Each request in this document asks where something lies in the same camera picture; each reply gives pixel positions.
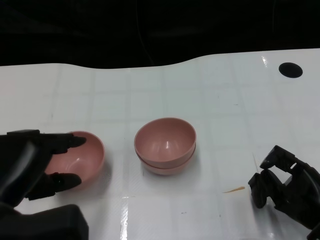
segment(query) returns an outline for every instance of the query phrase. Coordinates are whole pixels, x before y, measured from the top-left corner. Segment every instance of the black hole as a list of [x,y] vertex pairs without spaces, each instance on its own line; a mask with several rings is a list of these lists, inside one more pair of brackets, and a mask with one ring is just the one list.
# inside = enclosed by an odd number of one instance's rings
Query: black hole
[[300,77],[303,73],[302,68],[299,65],[292,62],[282,63],[279,66],[279,72],[283,76],[286,76],[287,78],[292,78],[292,79]]

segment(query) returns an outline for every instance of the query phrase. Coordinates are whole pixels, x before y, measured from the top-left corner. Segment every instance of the robotic hand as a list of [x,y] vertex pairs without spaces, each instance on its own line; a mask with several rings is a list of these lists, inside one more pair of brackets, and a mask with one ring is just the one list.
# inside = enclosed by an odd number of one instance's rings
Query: robotic hand
[[[291,174],[285,183],[269,170],[273,166]],[[274,208],[311,229],[308,240],[320,239],[320,174],[291,152],[275,146],[250,179],[251,196],[259,209],[271,197]]]
[[0,239],[87,240],[89,227],[76,205],[22,215],[14,210],[23,198],[35,200],[81,184],[73,173],[45,174],[53,154],[79,147],[84,137],[20,130],[0,135]]

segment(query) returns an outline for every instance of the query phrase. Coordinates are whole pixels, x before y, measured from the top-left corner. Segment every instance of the white tabletop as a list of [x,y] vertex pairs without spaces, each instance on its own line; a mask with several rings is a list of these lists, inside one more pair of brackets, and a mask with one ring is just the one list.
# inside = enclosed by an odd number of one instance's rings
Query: white tabletop
[[[91,188],[25,199],[16,209],[32,214],[77,204],[90,240],[305,239],[310,231],[271,200],[254,207],[248,181],[274,145],[320,171],[319,56],[307,49],[148,68],[0,67],[1,134],[89,131],[107,153]],[[281,75],[285,62],[301,66],[303,75]],[[134,151],[137,130],[161,117],[189,121],[197,133],[196,160],[179,175],[147,172]]]

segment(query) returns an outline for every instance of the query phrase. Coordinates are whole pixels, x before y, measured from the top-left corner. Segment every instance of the stacked pink bowls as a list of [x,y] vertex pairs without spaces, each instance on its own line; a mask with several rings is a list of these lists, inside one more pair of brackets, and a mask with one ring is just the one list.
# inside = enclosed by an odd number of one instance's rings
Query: stacked pink bowls
[[181,172],[196,149],[196,131],[185,120],[166,117],[144,125],[134,138],[134,149],[142,165],[160,175]]

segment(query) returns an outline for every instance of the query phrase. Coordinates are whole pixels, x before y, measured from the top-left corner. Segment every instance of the plastic bowl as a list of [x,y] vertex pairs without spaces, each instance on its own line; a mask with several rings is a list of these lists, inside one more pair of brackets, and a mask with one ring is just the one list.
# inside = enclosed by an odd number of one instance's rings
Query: plastic bowl
[[144,125],[134,138],[134,149],[146,164],[173,169],[184,164],[196,147],[196,131],[185,120],[166,117]]
[[191,154],[190,158],[183,163],[180,166],[174,167],[174,168],[169,168],[169,169],[163,169],[163,168],[157,168],[154,166],[150,166],[149,164],[145,163],[139,156],[139,159],[143,165],[143,167],[145,169],[147,169],[148,171],[154,173],[154,174],[158,174],[158,175],[175,175],[175,174],[179,174],[181,173],[188,165],[189,163],[192,161],[193,159],[193,155],[196,149],[194,149],[193,153]]
[[81,184],[94,179],[102,169],[105,159],[105,148],[102,141],[86,131],[73,131],[74,136],[85,137],[85,144],[69,148],[67,153],[55,154],[45,170],[46,174],[77,174]]

